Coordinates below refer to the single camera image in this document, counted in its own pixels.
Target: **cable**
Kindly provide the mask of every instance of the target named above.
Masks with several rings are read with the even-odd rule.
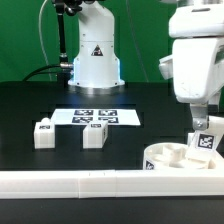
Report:
[[[127,13],[128,13],[129,25],[130,25],[130,28],[131,28],[131,35],[132,35],[132,38],[133,38],[133,41],[134,41],[135,50],[136,50],[136,53],[137,53],[137,56],[138,56],[138,60],[139,60],[141,69],[143,71],[144,78],[145,78],[146,82],[149,82],[148,75],[147,75],[143,60],[142,60],[141,51],[139,49],[137,39],[136,39],[136,35],[135,35],[135,29],[134,29],[134,25],[133,25],[132,16],[131,16],[129,0],[126,0],[126,8],[127,8]]]
[[[47,53],[44,47],[44,41],[43,41],[43,34],[42,34],[42,17],[43,17],[43,12],[44,12],[44,8],[47,5],[47,2],[49,0],[45,0],[40,8],[40,12],[39,12],[39,21],[38,21],[38,30],[39,30],[39,38],[40,38],[40,45],[41,45],[41,50],[42,53],[44,55],[44,60],[46,62],[46,65],[49,65],[49,61],[48,61],[48,57],[47,57]]]
[[[31,72],[29,75],[27,75],[23,81],[27,81],[28,79],[30,79],[31,77],[37,75],[38,73],[44,71],[44,70],[47,70],[47,69],[50,69],[50,68],[60,68],[60,65],[47,65],[47,66],[44,66],[42,68],[38,68],[36,69],[35,71]]]

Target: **white sheet of paper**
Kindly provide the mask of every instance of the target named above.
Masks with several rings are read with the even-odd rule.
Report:
[[[109,125],[140,125],[136,110],[56,109],[51,117],[56,125],[86,125],[90,120],[108,120]]]

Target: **black cable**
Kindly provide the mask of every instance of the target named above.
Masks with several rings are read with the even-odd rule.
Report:
[[[36,74],[38,74],[39,72],[41,71],[44,71],[44,70],[47,70],[47,69],[50,69],[50,68],[60,68],[60,65],[47,65],[47,66],[44,66],[42,68],[38,68],[37,70],[31,72],[29,75],[27,75],[23,81],[27,81],[28,79],[30,79],[31,77],[35,76]]]

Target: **robot end effector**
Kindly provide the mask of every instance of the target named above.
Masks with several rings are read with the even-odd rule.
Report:
[[[173,77],[177,100],[190,104],[195,130],[208,128],[208,106],[218,107],[224,85],[223,11],[223,3],[191,1],[169,21],[169,34],[177,39],[159,68],[165,79]]]

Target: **white block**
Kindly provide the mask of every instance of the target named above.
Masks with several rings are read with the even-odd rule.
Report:
[[[48,118],[37,122],[34,130],[35,149],[55,148],[55,125]]]
[[[78,198],[77,171],[3,171],[0,198]]]
[[[91,121],[83,131],[83,148],[102,148],[108,137],[108,121]]]
[[[79,178],[79,198],[115,197],[115,170],[89,171]]]

